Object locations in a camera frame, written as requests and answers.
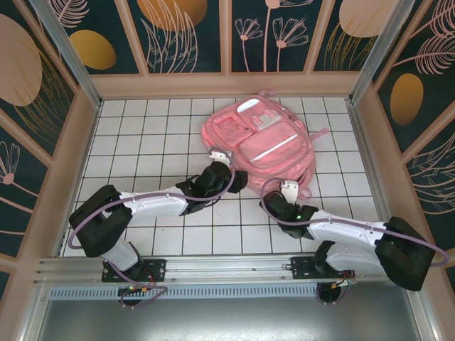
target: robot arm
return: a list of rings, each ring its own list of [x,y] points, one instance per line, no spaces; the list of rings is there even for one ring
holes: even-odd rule
[[[264,203],[274,217],[285,222],[314,221],[299,226],[279,223],[279,226],[293,238],[322,241],[314,255],[318,272],[351,270],[386,275],[398,286],[421,290],[435,251],[380,232],[388,230],[424,240],[406,221],[392,217],[389,222],[360,222],[337,217],[317,207],[296,205],[293,198],[288,200],[292,197],[287,193],[288,187],[282,186],[283,193],[268,193]],[[360,223],[374,227],[375,231],[356,227]]]
[[[209,201],[186,200],[165,193],[205,198],[220,194],[231,179],[229,160],[220,153],[212,152],[214,161],[201,175],[195,175],[166,190],[147,193],[149,197],[115,205],[91,219],[78,233],[87,257],[103,257],[114,264],[125,276],[135,279],[144,269],[144,262],[131,243],[121,238],[128,224],[149,222],[155,217],[188,215],[202,210]],[[238,193],[247,184],[247,173],[235,171],[234,182],[228,192]],[[101,187],[70,216],[75,229],[85,218],[110,202],[146,193],[119,193],[113,185]]]

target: orange circle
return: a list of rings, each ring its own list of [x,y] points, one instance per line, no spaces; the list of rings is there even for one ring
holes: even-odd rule
[[[207,13],[207,0],[137,0],[137,4],[152,24],[165,31],[183,31],[186,28],[185,13],[194,26]]]

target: cable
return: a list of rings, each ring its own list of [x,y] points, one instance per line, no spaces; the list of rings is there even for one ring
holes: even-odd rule
[[[122,279],[124,279],[126,282],[130,282],[132,284],[134,284],[135,286],[138,286],[138,287],[141,287],[141,288],[147,288],[147,289],[159,289],[161,290],[159,293],[157,293],[155,296],[153,296],[152,298],[150,298],[149,300],[147,301],[142,301],[140,303],[137,303],[136,305],[127,305],[125,304],[125,302],[123,301],[124,297],[128,294],[128,292],[125,292],[123,293],[123,295],[120,297],[120,303],[122,304],[122,307],[123,308],[126,308],[126,307],[129,307],[131,310],[135,309],[135,308],[142,308],[144,307],[145,305],[148,305],[152,302],[154,302],[159,296],[161,295],[164,295],[167,290],[168,290],[168,287],[167,286],[150,286],[149,284],[142,284],[142,283],[139,283],[139,282],[136,282],[136,281],[133,281],[132,279],[126,277],[113,263],[111,263],[110,261],[107,262],[111,267],[112,269],[114,269],[114,271],[117,273],[117,275],[119,275]]]
[[[212,197],[190,197],[190,196],[187,196],[187,195],[183,195],[183,194],[178,194],[178,193],[165,193],[165,192],[161,192],[161,193],[145,193],[145,194],[140,194],[140,195],[135,195],[133,197],[126,197],[126,198],[123,198],[123,199],[120,199],[120,200],[116,200],[116,201],[113,201],[113,202],[110,202],[109,204],[106,204],[102,207],[100,207],[99,209],[95,210],[92,214],[90,214],[88,217],[86,217],[74,230],[73,230],[73,233],[70,235],[70,237],[68,238],[68,247],[70,249],[81,249],[82,247],[78,247],[78,246],[75,246],[73,244],[73,240],[76,236],[76,234],[90,221],[92,220],[94,217],[96,217],[98,214],[100,214],[101,212],[103,212],[104,210],[108,209],[108,208],[111,208],[113,206],[116,206],[116,205],[119,205],[119,204],[123,204],[125,202],[131,202],[131,201],[135,201],[135,200],[141,200],[141,199],[147,199],[149,197],[181,197],[183,199],[186,199],[186,200],[192,200],[192,201],[212,201],[212,200],[215,200],[215,199],[218,199],[219,197],[221,197],[223,194],[225,194],[230,186],[232,186],[232,184],[234,183],[234,178],[235,178],[235,167],[234,167],[234,161],[232,159],[232,157],[226,153],[224,150],[222,149],[219,149],[219,148],[216,148],[216,147],[212,147],[209,149],[209,153],[211,153],[212,151],[217,151],[218,153],[223,153],[224,155],[226,155],[227,159],[229,160],[230,162],[230,165],[231,165],[231,178],[230,178],[230,181],[229,183],[227,184],[226,188],[224,190],[221,191],[221,193],[217,194],[217,195],[214,195]]]
[[[218,201],[220,201],[220,198],[218,198],[218,199],[215,200],[215,201],[212,201],[210,204],[207,204],[207,205],[204,206],[204,207],[211,207],[211,206],[214,206],[214,204],[216,204]]]
[[[116,200],[116,201],[113,201],[113,202],[110,202],[102,207],[100,207],[99,209],[95,210],[92,214],[90,214],[88,217],[86,217],[74,230],[73,230],[73,233],[69,236],[68,238],[68,247],[70,249],[82,249],[82,247],[77,247],[73,244],[73,240],[76,236],[76,234],[91,220],[93,219],[94,217],[96,217],[98,214],[100,214],[101,212],[103,212],[104,210],[108,209],[108,208],[111,208],[115,205],[119,205],[119,204],[123,204],[125,202],[131,202],[131,201],[135,201],[135,200],[141,200],[141,199],[146,199],[148,197],[181,197],[183,199],[186,199],[186,200],[192,200],[192,201],[212,201],[212,200],[217,200],[219,199],[223,194],[225,194],[229,188],[232,186],[232,184],[234,183],[234,179],[235,179],[235,167],[234,167],[234,160],[232,159],[232,157],[226,153],[224,150],[222,149],[219,149],[219,148],[216,148],[216,147],[212,147],[209,149],[209,153],[211,153],[212,151],[217,151],[218,153],[222,153],[226,156],[226,158],[229,160],[230,162],[230,165],[231,165],[231,178],[230,178],[230,181],[229,183],[227,184],[226,188],[224,190],[221,191],[221,193],[217,194],[217,195],[214,195],[212,197],[204,197],[204,198],[201,198],[201,197],[190,197],[190,196],[187,196],[187,195],[182,195],[182,194],[178,194],[178,193],[146,193],[146,194],[141,194],[141,195],[135,195],[133,197],[126,197],[124,199],[120,199],[120,200]],[[165,292],[167,292],[168,288],[166,286],[150,286],[148,284],[142,284],[142,283],[139,283],[139,282],[136,282],[128,277],[126,277],[114,264],[112,264],[111,262],[108,261],[108,264],[112,267],[112,269],[114,269],[114,271],[117,273],[117,275],[119,275],[121,278],[123,278],[126,282],[130,282],[132,284],[134,284],[135,286],[139,286],[141,288],[147,288],[147,289],[159,289],[161,290],[159,293],[157,293],[155,296],[153,296],[152,298],[150,298],[149,300],[147,301],[142,301],[136,305],[126,305],[123,301],[123,298],[126,296],[127,293],[124,293],[121,297],[120,297],[120,303],[122,304],[122,307],[123,308],[126,308],[126,307],[130,307],[131,309],[134,309],[134,307],[137,307],[137,308],[141,308],[145,305],[148,305],[152,302],[154,302],[159,296],[165,294]]]
[[[440,261],[440,262],[437,262],[437,263],[432,263],[430,265],[431,267],[444,266],[444,265],[449,263],[449,255],[443,249],[437,247],[436,245],[430,244],[429,242],[427,242],[425,240],[421,240],[421,239],[418,239],[418,238],[407,236],[406,234],[389,231],[388,229],[378,229],[377,227],[372,227],[370,225],[363,224],[362,222],[351,222],[351,221],[348,221],[348,220],[343,220],[343,219],[338,219],[338,218],[321,218],[321,219],[307,220],[305,222],[285,222],[284,220],[278,219],[272,213],[270,213],[270,211],[265,206],[265,202],[264,202],[265,186],[267,186],[272,181],[281,181],[282,182],[282,181],[284,181],[284,179],[281,179],[281,178],[270,178],[269,180],[267,180],[264,183],[264,185],[262,185],[262,187],[261,187],[260,200],[261,200],[261,204],[262,204],[262,209],[267,213],[267,215],[269,217],[271,217],[273,220],[275,220],[276,222],[278,222],[280,224],[288,225],[288,226],[302,226],[302,225],[305,225],[305,224],[319,224],[321,222],[337,222],[339,224],[346,224],[346,225],[350,225],[350,226],[354,226],[354,227],[359,227],[361,229],[366,229],[366,230],[369,230],[369,231],[379,232],[379,233],[383,233],[383,234],[388,234],[388,235],[393,236],[393,237],[406,239],[406,240],[409,240],[409,241],[414,242],[416,244],[420,244],[420,245],[422,245],[424,247],[432,249],[432,250],[434,250],[436,252],[439,252],[444,257],[444,260]]]

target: floral wallpaper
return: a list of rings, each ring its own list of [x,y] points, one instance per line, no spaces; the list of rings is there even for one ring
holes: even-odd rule
[[[221,72],[218,0],[128,0],[149,73]]]
[[[113,0],[48,2],[91,75],[139,73]]]
[[[302,71],[322,0],[233,0],[232,72]]]
[[[335,0],[314,71],[360,71],[397,0]]]
[[[0,254],[17,256],[47,170],[0,127]]]
[[[408,163],[407,169],[434,241],[455,247],[455,119]]]
[[[74,92],[12,1],[0,31],[0,110],[53,155]]]
[[[428,8],[378,90],[404,152],[455,100],[455,2]]]

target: backpack handle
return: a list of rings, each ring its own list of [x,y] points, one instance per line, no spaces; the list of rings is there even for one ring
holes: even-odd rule
[[[276,94],[277,93],[273,89],[262,89],[261,91],[259,91],[258,95],[259,96],[263,96],[263,97],[267,97],[267,96],[274,96]]]

